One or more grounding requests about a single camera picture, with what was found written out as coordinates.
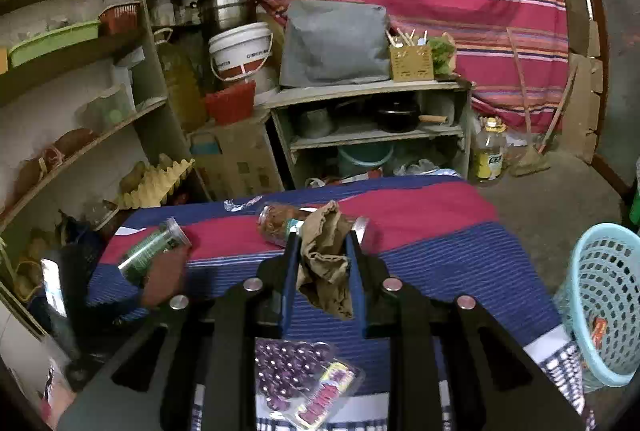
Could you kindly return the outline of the brown scrub sponge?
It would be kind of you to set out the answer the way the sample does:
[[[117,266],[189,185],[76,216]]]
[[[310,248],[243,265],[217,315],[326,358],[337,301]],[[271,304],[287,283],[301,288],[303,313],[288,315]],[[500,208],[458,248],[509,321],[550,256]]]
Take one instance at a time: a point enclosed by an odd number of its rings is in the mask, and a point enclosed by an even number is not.
[[[142,291],[142,307],[155,309],[178,295],[186,280],[189,255],[190,248],[181,246],[154,257]]]

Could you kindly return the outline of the purple grape candy packet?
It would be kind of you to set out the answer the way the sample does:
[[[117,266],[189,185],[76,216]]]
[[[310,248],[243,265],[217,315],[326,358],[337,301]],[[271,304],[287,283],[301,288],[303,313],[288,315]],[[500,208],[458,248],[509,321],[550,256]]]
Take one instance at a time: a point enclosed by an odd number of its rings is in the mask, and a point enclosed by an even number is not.
[[[256,394],[297,430],[319,430],[357,392],[363,372],[322,341],[257,338]]]

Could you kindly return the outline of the brown paper bag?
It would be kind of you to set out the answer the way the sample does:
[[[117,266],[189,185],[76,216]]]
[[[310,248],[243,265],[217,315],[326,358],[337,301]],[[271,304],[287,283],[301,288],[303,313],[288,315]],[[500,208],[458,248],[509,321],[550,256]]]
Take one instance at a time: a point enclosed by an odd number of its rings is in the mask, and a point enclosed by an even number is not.
[[[316,309],[348,321],[354,317],[349,286],[349,260],[340,250],[317,250],[303,243],[296,288]]]

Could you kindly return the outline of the green label spice jar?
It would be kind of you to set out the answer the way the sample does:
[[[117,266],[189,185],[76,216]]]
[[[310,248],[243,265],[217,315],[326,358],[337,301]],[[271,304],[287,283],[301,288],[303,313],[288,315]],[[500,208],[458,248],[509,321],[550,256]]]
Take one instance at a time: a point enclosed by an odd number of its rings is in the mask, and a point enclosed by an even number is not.
[[[118,265],[119,273],[129,283],[143,285],[155,257],[180,247],[190,248],[191,240],[178,222],[170,217],[125,252]]]

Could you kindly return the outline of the light blue plastic basket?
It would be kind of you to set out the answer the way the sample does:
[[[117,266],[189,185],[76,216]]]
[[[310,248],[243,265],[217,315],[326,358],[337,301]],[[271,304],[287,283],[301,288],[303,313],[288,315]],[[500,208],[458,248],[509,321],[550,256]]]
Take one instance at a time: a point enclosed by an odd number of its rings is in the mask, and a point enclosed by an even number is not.
[[[553,301],[578,345],[585,390],[626,387],[639,368],[639,236],[614,223],[591,226]]]

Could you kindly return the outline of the white label spice jar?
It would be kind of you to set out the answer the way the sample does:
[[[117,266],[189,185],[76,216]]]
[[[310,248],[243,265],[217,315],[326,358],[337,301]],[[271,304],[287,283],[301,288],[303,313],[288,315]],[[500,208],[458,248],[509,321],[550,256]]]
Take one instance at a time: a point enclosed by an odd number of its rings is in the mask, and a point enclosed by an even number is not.
[[[347,234],[363,239],[370,220],[346,214],[336,200],[319,207],[296,207],[268,203],[258,214],[257,229],[264,240],[285,247],[288,235],[296,233],[307,246],[317,250],[340,250]]]

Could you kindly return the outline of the yellow egg carton tray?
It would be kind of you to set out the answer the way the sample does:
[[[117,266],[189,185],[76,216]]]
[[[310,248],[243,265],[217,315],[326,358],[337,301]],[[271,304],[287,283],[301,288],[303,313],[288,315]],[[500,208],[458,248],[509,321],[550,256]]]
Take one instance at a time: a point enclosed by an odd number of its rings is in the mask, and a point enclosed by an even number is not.
[[[157,166],[137,162],[119,182],[118,208],[127,210],[165,205],[194,165],[194,159],[172,160],[166,154],[160,154]]]

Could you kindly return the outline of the yellow oil bottle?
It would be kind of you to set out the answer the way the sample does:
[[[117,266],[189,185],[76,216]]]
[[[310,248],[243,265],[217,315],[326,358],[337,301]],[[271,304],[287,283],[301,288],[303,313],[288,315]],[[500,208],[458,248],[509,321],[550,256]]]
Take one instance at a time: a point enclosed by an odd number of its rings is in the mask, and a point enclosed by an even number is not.
[[[506,125],[499,117],[480,118],[480,131],[475,136],[473,150],[473,171],[477,180],[499,179],[505,154]]]

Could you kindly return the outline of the broom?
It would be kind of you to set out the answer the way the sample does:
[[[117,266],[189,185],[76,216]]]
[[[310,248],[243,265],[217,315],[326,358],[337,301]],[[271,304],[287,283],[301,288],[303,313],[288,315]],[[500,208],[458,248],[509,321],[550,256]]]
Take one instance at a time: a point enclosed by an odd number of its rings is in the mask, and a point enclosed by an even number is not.
[[[546,171],[550,168],[550,164],[546,156],[544,156],[544,150],[547,147],[547,143],[551,139],[552,134],[555,131],[556,125],[559,123],[564,107],[567,102],[570,92],[572,92],[573,84],[577,74],[577,67],[572,67],[568,74],[567,83],[562,94],[561,101],[554,112],[550,125],[544,133],[544,138],[539,147],[534,144],[533,130],[532,130],[532,118],[530,118],[530,108],[528,100],[528,89],[526,86],[526,80],[524,70],[520,61],[520,54],[518,54],[518,46],[514,40],[512,29],[506,28],[506,36],[508,37],[510,47],[512,50],[513,61],[515,64],[516,72],[518,73],[518,83],[520,84],[520,90],[522,95],[522,103],[524,108],[525,128],[527,136],[527,146],[524,154],[518,159],[515,164],[511,166],[511,174],[513,177],[520,178],[530,176],[538,172]]]

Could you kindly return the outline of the red plastic basket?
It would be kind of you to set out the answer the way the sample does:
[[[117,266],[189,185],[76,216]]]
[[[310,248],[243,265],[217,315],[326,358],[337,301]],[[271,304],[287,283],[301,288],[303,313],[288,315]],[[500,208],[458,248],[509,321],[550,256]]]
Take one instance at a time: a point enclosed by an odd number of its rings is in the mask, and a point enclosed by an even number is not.
[[[208,93],[204,98],[206,112],[217,126],[228,126],[250,118],[254,110],[255,88],[255,82],[248,81]]]

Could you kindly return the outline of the grey low shelf unit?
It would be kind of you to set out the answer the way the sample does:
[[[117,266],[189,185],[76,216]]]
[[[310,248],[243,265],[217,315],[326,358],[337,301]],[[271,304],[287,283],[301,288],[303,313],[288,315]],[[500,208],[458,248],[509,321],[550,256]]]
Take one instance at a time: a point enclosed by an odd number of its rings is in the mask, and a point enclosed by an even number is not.
[[[452,169],[471,156],[472,84],[445,81],[283,89],[267,103],[287,188],[364,171]]]

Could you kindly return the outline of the yellow utensil holder box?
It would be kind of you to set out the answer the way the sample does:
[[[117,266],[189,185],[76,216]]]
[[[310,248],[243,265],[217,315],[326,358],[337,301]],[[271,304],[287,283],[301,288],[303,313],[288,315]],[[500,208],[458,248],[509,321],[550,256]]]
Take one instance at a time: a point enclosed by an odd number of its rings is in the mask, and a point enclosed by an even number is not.
[[[414,30],[387,29],[386,36],[394,81],[431,81],[435,78],[432,49],[427,44],[426,32],[418,36]]]

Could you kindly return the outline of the white plastic bucket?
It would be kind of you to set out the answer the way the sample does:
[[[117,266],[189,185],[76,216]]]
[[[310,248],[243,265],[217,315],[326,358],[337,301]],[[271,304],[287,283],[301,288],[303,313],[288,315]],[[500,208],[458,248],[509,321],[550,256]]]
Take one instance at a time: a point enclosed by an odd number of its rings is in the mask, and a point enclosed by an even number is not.
[[[273,33],[266,22],[235,27],[209,39],[209,66],[222,82],[248,78],[266,65],[272,46]]]

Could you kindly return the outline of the green plastic tray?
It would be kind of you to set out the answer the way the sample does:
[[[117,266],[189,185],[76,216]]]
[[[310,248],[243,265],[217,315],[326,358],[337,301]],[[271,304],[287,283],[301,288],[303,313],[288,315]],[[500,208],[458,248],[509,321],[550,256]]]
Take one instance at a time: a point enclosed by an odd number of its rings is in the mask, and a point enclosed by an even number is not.
[[[98,20],[76,23],[17,43],[9,50],[11,67],[15,68],[51,52],[99,37]]]

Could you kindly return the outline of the steel pot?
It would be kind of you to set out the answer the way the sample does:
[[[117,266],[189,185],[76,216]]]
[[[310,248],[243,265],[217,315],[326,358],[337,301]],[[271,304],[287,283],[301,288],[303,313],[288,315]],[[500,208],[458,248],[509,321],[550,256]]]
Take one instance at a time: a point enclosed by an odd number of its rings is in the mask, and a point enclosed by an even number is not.
[[[254,0],[198,0],[202,25],[209,32],[225,32],[253,23]]]

